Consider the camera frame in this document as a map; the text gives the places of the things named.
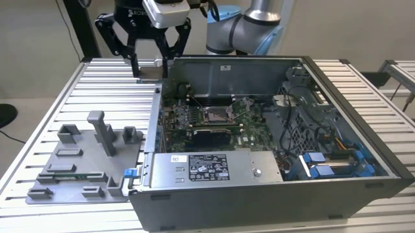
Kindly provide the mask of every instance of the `circuit board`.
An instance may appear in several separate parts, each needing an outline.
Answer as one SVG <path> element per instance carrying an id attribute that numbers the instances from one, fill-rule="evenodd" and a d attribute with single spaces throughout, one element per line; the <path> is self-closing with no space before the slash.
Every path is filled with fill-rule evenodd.
<path id="1" fill-rule="evenodd" d="M 240 98 L 230 106 L 179 103 L 164 108 L 167 152 L 275 150 L 261 104 L 253 99 Z M 212 135 L 196 140 L 202 133 Z"/>

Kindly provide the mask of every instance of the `white label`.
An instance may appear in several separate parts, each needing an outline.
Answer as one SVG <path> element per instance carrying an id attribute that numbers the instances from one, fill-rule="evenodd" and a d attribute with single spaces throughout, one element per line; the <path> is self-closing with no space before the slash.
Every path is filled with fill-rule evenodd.
<path id="1" fill-rule="evenodd" d="M 220 66 L 220 71 L 230 71 L 231 70 L 231 66 Z"/>
<path id="2" fill-rule="evenodd" d="M 172 163 L 186 163 L 187 162 L 187 155 L 172 155 L 171 156 Z"/>

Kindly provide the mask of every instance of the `aluminum slotted table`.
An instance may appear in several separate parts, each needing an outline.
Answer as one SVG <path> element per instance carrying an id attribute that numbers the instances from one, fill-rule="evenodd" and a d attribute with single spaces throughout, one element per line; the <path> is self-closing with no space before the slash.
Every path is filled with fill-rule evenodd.
<path id="1" fill-rule="evenodd" d="M 315 61 L 382 140 L 415 174 L 415 124 L 353 65 Z M 160 61 L 140 60 L 140 66 Z M 24 200 L 52 153 L 62 124 L 87 123 L 91 110 L 106 111 L 114 129 L 135 126 L 147 134 L 154 84 L 136 84 L 122 59 L 82 63 L 0 181 L 0 232 L 144 232 L 131 204 L 27 205 Z M 199 232 L 385 233 L 415 231 L 415 184 L 394 198 L 375 200 L 350 219 L 219 228 Z"/>

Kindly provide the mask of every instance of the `blue latch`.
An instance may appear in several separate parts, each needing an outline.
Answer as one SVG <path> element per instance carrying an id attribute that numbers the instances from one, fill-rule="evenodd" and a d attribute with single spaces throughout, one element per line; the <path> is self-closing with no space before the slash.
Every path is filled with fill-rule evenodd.
<path id="1" fill-rule="evenodd" d="M 314 163 L 325 163 L 326 158 L 322 152 L 307 152 L 305 155 L 305 161 L 306 163 L 314 162 Z"/>
<path id="2" fill-rule="evenodd" d="M 136 168 L 126 169 L 124 178 L 139 178 L 139 171 Z"/>

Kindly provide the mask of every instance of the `motherboard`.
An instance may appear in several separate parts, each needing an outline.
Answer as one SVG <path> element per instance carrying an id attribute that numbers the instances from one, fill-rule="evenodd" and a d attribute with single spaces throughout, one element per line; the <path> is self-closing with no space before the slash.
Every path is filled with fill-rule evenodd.
<path id="1" fill-rule="evenodd" d="M 275 150 L 263 103 L 250 97 L 187 97 L 164 107 L 167 152 Z"/>

